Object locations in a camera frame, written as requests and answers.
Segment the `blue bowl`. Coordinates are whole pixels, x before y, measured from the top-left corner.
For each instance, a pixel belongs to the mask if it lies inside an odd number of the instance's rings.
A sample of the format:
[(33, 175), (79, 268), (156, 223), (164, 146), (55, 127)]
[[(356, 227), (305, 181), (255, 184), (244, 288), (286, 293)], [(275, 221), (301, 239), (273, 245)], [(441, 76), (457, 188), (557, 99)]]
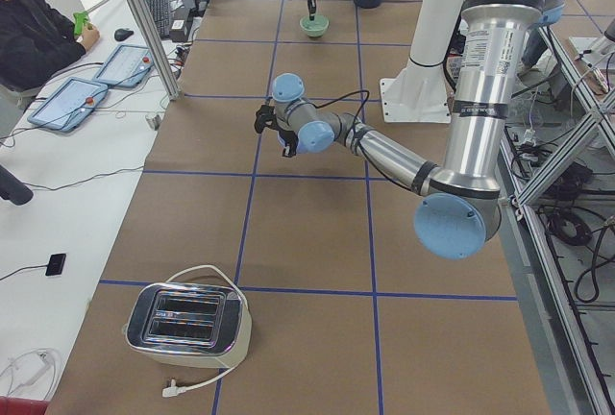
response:
[(308, 150), (307, 150), (306, 146), (299, 140), (299, 145), (297, 147), (297, 155), (306, 154), (307, 152), (308, 152)]

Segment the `green bowl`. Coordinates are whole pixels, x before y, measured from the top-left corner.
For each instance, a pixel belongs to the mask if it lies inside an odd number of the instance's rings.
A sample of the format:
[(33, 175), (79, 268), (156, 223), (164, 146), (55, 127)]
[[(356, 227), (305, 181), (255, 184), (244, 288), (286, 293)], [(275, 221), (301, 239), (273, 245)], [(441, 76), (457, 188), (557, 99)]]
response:
[(307, 37), (319, 38), (329, 29), (330, 21), (326, 16), (321, 14), (316, 14), (313, 18), (306, 15), (300, 19), (299, 25)]

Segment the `black keyboard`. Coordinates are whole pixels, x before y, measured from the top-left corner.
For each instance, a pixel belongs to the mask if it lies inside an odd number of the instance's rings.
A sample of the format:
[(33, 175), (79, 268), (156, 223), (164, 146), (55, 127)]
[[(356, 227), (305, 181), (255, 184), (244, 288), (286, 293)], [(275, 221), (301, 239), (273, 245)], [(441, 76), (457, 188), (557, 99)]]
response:
[(155, 28), (162, 39), (168, 39), (172, 18), (171, 0), (145, 0)]

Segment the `brown paper table mat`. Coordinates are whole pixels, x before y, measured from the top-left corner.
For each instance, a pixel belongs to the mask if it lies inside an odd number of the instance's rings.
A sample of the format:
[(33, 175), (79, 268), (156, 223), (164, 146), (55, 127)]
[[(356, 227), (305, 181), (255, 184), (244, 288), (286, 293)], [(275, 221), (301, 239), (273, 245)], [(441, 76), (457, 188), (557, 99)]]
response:
[[(420, 0), (212, 0), (86, 318), (52, 414), (546, 414), (501, 243), (450, 261), (417, 240), (419, 200), (348, 151), (282, 156), (254, 116), (279, 74), (353, 112), (405, 63)], [(123, 335), (145, 285), (217, 266), (253, 318), (246, 359), (158, 364)]]

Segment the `far blue tablet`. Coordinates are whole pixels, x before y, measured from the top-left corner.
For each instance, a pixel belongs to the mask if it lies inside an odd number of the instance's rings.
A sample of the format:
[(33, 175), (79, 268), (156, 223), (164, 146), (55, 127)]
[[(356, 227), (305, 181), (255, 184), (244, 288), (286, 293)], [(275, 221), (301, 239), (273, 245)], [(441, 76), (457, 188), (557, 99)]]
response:
[(152, 55), (145, 46), (118, 45), (92, 80), (111, 87), (136, 87), (151, 71)]

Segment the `blue tablet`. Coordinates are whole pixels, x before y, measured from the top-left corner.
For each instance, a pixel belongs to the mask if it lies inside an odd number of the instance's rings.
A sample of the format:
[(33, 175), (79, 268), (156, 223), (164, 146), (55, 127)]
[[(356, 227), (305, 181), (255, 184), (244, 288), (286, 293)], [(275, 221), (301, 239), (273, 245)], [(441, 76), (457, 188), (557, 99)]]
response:
[(105, 84), (71, 77), (28, 116), (34, 126), (69, 133), (79, 127), (106, 98)]
[(136, 87), (151, 71), (152, 55), (145, 46), (118, 45), (92, 80), (111, 87)]

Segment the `black computer mouse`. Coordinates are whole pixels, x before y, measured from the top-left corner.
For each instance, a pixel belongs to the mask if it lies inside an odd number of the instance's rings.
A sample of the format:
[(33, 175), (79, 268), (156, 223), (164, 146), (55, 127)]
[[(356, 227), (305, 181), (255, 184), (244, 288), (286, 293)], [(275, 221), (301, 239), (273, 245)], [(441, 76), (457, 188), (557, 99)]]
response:
[(117, 42), (125, 41), (134, 34), (134, 31), (128, 28), (119, 28), (114, 31), (114, 39)]

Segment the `silver white toaster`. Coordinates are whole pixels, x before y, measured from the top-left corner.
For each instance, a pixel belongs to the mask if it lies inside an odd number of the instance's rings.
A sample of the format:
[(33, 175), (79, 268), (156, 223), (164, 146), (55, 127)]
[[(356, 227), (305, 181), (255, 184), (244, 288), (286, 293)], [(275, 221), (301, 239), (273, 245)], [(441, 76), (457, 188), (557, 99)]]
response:
[(251, 331), (236, 288), (158, 282), (139, 292), (125, 336), (133, 350), (163, 364), (230, 369), (245, 359)]

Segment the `near blue tablet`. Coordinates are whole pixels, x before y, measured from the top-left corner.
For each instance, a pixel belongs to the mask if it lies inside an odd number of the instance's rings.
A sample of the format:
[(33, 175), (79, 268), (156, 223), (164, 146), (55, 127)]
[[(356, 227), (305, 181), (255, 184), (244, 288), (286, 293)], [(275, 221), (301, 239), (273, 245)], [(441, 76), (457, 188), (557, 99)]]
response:
[(69, 133), (79, 127), (106, 98), (105, 84), (71, 77), (28, 116), (34, 126)]

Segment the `green handheld tool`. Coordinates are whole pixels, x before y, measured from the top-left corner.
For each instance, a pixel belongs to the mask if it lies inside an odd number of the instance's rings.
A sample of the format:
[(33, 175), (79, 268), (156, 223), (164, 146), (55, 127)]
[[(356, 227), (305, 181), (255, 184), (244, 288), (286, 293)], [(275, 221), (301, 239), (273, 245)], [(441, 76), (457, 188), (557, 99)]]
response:
[(74, 12), (74, 31), (73, 35), (79, 37), (83, 34), (84, 29), (91, 30), (93, 28), (89, 20), (87, 11)]

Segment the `small black box device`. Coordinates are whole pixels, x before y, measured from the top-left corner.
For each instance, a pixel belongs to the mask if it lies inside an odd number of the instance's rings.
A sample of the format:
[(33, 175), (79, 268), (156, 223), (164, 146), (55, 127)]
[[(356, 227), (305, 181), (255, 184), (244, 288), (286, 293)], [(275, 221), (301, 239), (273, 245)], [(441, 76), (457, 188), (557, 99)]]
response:
[(45, 269), (46, 277), (55, 277), (62, 274), (63, 267), (66, 260), (66, 253), (52, 254), (49, 257), (48, 263)]

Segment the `seated person in black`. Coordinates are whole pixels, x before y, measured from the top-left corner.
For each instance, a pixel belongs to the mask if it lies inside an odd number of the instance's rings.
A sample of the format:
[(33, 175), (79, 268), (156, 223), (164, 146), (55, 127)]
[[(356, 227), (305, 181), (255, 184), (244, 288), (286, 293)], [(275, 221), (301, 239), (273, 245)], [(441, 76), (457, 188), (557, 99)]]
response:
[(1, 84), (15, 91), (38, 88), (78, 61), (97, 43), (99, 30), (75, 24), (45, 0), (1, 0)]

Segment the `aluminium frame post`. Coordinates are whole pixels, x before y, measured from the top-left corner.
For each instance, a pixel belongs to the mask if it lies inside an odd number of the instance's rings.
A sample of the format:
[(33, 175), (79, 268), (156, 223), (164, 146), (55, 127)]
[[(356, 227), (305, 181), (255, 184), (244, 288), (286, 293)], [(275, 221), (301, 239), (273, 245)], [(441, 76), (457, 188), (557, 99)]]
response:
[(152, 53), (155, 67), (170, 101), (175, 101), (180, 95), (179, 85), (172, 71), (171, 65), (163, 49), (154, 20), (149, 12), (145, 0), (127, 0), (137, 27), (141, 31), (145, 42)]

